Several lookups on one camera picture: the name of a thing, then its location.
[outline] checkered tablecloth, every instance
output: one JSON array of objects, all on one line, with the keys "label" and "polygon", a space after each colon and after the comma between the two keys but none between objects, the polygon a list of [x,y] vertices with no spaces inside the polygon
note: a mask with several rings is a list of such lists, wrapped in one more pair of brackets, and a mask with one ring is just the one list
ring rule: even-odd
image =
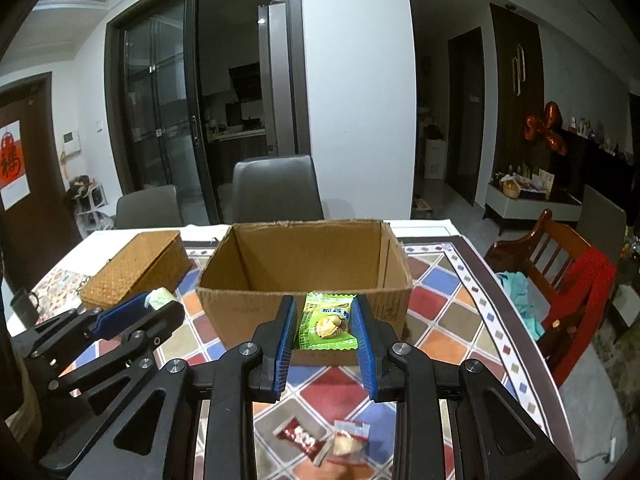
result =
[{"label": "checkered tablecloth", "polygon": [[[404,248],[409,256],[414,290],[402,338],[434,359],[455,364],[469,357],[480,359],[546,431],[544,415],[532,385],[517,352],[511,351],[513,342],[501,325],[492,302],[455,248],[450,244],[408,244]],[[191,248],[188,252],[193,268],[175,291],[184,305],[185,321],[156,351],[159,366],[172,358],[184,358],[195,365],[215,360],[225,351],[194,291],[198,276],[213,249]],[[115,339],[96,342],[69,369],[108,352],[118,343]],[[208,409],[208,402],[204,402],[196,447],[195,478],[202,477]],[[452,479],[453,450],[444,401],[440,413],[447,477]],[[325,461],[320,469],[316,468],[296,447],[273,436],[273,430],[291,415],[297,416],[318,438],[327,436],[332,423],[339,418],[369,423],[366,463],[343,466]],[[258,478],[390,478],[395,424],[395,404],[370,401],[356,367],[293,366],[280,402],[254,404]]]}]

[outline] screw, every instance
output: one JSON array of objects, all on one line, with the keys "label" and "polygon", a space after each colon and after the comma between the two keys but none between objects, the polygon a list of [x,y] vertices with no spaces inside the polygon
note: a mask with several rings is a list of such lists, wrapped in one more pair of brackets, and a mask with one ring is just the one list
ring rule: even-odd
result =
[{"label": "screw", "polygon": [[394,351],[394,354],[407,355],[411,351],[411,345],[398,341],[397,343],[394,343],[391,349]]},{"label": "screw", "polygon": [[177,374],[184,370],[184,360],[183,359],[171,359],[166,364],[166,369],[169,370],[171,374]]},{"label": "screw", "polygon": [[478,359],[467,359],[465,361],[465,368],[473,374],[477,374],[484,368],[484,365],[478,361]]},{"label": "screw", "polygon": [[251,341],[247,341],[246,343],[242,343],[238,350],[242,355],[252,355],[258,351],[258,345],[256,343],[252,343]]}]

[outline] gray chair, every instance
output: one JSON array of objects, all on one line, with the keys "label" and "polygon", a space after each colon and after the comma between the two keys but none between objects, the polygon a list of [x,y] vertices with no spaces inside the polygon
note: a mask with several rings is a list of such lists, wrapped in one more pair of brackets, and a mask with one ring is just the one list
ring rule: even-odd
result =
[{"label": "gray chair", "polygon": [[625,238],[626,213],[593,187],[584,187],[582,209],[576,231],[618,265]]},{"label": "gray chair", "polygon": [[150,187],[121,196],[114,229],[183,227],[175,186]]},{"label": "gray chair", "polygon": [[233,222],[322,220],[316,170],[308,155],[249,158],[234,168]]}]

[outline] light green package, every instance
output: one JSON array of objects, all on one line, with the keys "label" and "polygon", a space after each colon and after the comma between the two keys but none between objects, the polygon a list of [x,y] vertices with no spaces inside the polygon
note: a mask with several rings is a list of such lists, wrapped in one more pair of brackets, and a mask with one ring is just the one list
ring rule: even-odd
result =
[{"label": "light green package", "polygon": [[350,294],[306,295],[302,321],[298,330],[301,350],[354,350],[358,341],[349,333],[351,318]]}]

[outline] red garment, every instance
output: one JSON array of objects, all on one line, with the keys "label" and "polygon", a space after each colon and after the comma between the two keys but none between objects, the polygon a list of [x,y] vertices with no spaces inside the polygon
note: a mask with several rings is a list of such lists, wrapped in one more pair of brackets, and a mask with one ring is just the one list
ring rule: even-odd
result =
[{"label": "red garment", "polygon": [[616,267],[594,247],[589,247],[575,260],[562,278],[558,295],[551,302],[549,314],[542,322],[544,329],[548,330],[556,319],[574,313],[585,304],[585,300],[586,305],[571,346],[552,372],[558,387],[567,378],[596,333],[615,279]]}]

